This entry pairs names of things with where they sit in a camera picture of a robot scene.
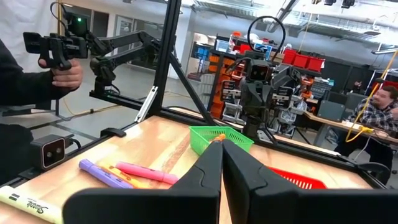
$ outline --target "green basket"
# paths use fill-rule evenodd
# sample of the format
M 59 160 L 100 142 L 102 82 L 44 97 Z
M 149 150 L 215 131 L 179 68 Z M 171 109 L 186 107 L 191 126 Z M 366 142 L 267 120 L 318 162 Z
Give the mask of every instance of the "green basket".
M 226 138 L 234 142 L 246 152 L 249 152 L 254 141 L 230 127 L 192 126 L 189 127 L 191 148 L 200 156 L 215 137 L 225 134 Z

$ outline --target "black sleeve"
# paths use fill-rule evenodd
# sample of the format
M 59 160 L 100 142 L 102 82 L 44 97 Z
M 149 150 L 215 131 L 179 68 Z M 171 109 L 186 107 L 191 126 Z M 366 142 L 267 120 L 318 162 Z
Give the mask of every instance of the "black sleeve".
M 20 106 L 57 100 L 69 93 L 52 85 L 51 71 L 24 73 L 0 40 L 0 105 Z

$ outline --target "marker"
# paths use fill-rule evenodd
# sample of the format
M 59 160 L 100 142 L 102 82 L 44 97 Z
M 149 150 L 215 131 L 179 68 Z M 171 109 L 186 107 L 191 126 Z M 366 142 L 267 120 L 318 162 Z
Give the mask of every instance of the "marker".
M 62 211 L 60 208 L 23 195 L 10 186 L 3 186 L 0 188 L 0 201 L 47 222 L 55 224 L 63 223 Z
M 132 185 L 134 188 L 138 188 L 138 189 L 148 189 L 148 186 L 146 186 L 145 184 L 139 182 L 136 179 L 133 179 L 132 177 L 130 177 L 127 173 L 119 170 L 118 168 L 111 166 L 107 163 L 101 162 L 98 164 L 98 166 L 103 169 L 106 172 L 109 172 L 110 174 L 115 175 L 116 177 L 124 180 L 125 182 L 129 183 L 130 185 Z
M 167 174 L 159 170 L 148 169 L 146 167 L 129 164 L 127 162 L 118 162 L 116 168 L 119 170 L 139 177 L 145 177 L 152 180 L 163 181 L 168 184 L 175 184 L 178 181 L 178 177 L 173 174 Z
M 83 159 L 79 162 L 79 167 L 89 174 L 96 177 L 98 180 L 104 182 L 110 187 L 131 189 L 131 185 L 125 181 L 117 178 L 115 175 L 103 171 L 101 168 L 90 162 L 88 159 Z

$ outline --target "white marker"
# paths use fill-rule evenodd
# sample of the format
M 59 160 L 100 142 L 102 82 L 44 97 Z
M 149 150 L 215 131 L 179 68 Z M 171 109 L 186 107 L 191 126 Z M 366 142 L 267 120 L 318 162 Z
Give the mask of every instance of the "white marker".
M 10 186 L 0 188 L 0 201 L 50 223 L 63 223 L 60 208 L 20 194 L 18 190 Z

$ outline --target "purple highlighter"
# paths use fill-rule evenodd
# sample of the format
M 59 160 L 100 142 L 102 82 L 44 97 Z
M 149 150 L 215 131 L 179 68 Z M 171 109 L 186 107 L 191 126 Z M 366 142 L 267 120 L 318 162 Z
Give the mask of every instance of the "purple highlighter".
M 115 175 L 103 171 L 101 168 L 90 162 L 88 159 L 81 160 L 79 162 L 79 167 L 110 187 L 124 188 L 124 189 L 133 188 L 130 184 L 126 183 L 124 180 L 121 180 L 117 178 Z

